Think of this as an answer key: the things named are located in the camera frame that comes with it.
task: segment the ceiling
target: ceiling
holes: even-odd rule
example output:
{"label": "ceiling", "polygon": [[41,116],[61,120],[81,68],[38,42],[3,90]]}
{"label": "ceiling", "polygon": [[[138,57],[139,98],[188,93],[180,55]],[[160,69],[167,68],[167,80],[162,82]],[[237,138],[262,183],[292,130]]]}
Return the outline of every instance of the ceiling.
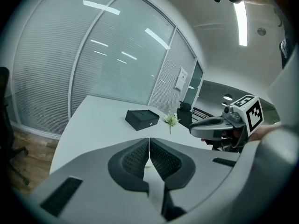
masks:
{"label": "ceiling", "polygon": [[[207,57],[207,71],[213,68],[226,76],[220,81],[215,72],[207,72],[204,79],[238,87],[237,82],[232,82],[234,78],[230,76],[231,72],[222,72],[232,71],[240,77],[250,77],[250,82],[254,82],[257,87],[256,90],[266,90],[281,72],[278,45],[284,37],[284,28],[278,27],[280,19],[274,13],[273,7],[246,4],[248,45],[243,47],[239,45],[234,5],[228,0],[221,0],[221,3],[214,0],[169,1],[185,17],[201,42]],[[266,29],[265,36],[257,33],[260,27]],[[255,93],[246,87],[247,84],[242,90]]]}

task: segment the white desk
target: white desk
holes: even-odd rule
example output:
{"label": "white desk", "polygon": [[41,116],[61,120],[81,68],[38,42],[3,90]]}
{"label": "white desk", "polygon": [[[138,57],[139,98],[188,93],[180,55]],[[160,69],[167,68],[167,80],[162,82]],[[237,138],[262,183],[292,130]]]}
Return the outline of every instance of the white desk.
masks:
{"label": "white desk", "polygon": [[[126,120],[128,110],[151,110],[160,116],[158,123],[136,131]],[[172,142],[212,149],[177,124],[171,128],[157,108],[112,99],[87,96],[67,124],[56,148],[50,174],[86,152],[139,138],[161,138]]]}

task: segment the ceiling light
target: ceiling light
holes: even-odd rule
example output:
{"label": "ceiling light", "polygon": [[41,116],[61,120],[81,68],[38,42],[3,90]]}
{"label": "ceiling light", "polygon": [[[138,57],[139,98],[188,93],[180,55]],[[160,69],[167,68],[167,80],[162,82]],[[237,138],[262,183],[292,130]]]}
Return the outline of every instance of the ceiling light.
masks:
{"label": "ceiling light", "polygon": [[104,56],[107,56],[106,54],[104,54],[104,53],[100,53],[100,52],[95,51],[95,50],[94,50],[94,52],[99,53],[99,54],[102,54],[102,55],[104,55]]}
{"label": "ceiling light", "polygon": [[125,63],[125,64],[128,64],[128,63],[126,63],[126,62],[124,62],[124,61],[122,61],[122,60],[119,60],[119,59],[117,59],[118,61],[120,61],[120,62],[123,62],[123,63]]}
{"label": "ceiling light", "polygon": [[101,43],[101,42],[97,42],[97,41],[95,41],[95,40],[91,40],[92,42],[95,42],[95,43],[98,43],[98,44],[100,44],[100,45],[103,45],[103,46],[105,46],[105,47],[109,47],[108,45],[106,45],[106,44],[104,44],[104,43]]}
{"label": "ceiling light", "polygon": [[114,9],[112,7],[107,7],[106,5],[103,5],[103,4],[99,4],[99,3],[95,3],[95,2],[90,2],[90,1],[85,1],[85,0],[83,0],[83,4],[86,5],[86,6],[98,8],[98,9],[101,9],[101,10],[105,9],[106,12],[110,12],[110,13],[113,13],[115,15],[119,15],[120,14],[119,10]]}
{"label": "ceiling light", "polygon": [[165,41],[163,41],[156,33],[154,33],[151,29],[146,28],[145,32],[149,34],[152,38],[154,38],[157,42],[159,42],[162,46],[165,47],[165,49],[168,49],[169,46],[166,44]]}
{"label": "ceiling light", "polygon": [[130,57],[130,58],[132,58],[132,59],[134,59],[134,60],[137,60],[137,58],[135,58],[135,57],[133,57],[133,56],[131,56],[131,55],[129,55],[129,54],[123,52],[123,51],[122,51],[121,53],[124,54],[124,55],[126,55],[126,56],[128,56],[128,57]]}
{"label": "ceiling light", "polygon": [[245,3],[234,3],[235,13],[237,15],[238,27],[239,27],[239,44],[241,46],[247,46],[247,15]]}
{"label": "ceiling light", "polygon": [[226,94],[226,95],[224,95],[223,98],[225,98],[225,99],[227,99],[227,100],[230,100],[230,101],[233,100],[233,97],[232,97],[230,94]]}

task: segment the wooden floor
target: wooden floor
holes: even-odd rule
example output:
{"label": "wooden floor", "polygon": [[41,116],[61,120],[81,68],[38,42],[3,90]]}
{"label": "wooden floor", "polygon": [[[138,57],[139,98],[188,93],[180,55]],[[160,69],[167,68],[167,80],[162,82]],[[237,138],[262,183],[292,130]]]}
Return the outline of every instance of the wooden floor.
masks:
{"label": "wooden floor", "polygon": [[49,176],[49,171],[56,150],[58,140],[44,138],[31,133],[14,130],[13,149],[25,146],[28,150],[26,156],[23,152],[11,160],[11,164],[27,179],[29,185],[23,184],[22,179],[11,169],[7,169],[11,186],[22,194],[29,195],[32,190]]}

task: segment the black chair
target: black chair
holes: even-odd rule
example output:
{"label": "black chair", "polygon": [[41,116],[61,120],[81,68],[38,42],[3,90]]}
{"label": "black chair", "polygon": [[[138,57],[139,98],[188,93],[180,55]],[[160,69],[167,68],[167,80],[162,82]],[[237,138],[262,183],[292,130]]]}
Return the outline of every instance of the black chair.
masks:
{"label": "black chair", "polygon": [[186,128],[189,128],[189,125],[192,124],[191,105],[182,101],[180,102],[180,108],[177,110],[178,122]]}
{"label": "black chair", "polygon": [[22,180],[25,185],[29,184],[29,180],[18,172],[10,163],[10,160],[21,152],[28,155],[28,150],[25,147],[12,149],[14,143],[14,131],[11,127],[5,103],[5,90],[9,78],[9,70],[5,67],[0,67],[0,154],[7,166],[12,169]]}

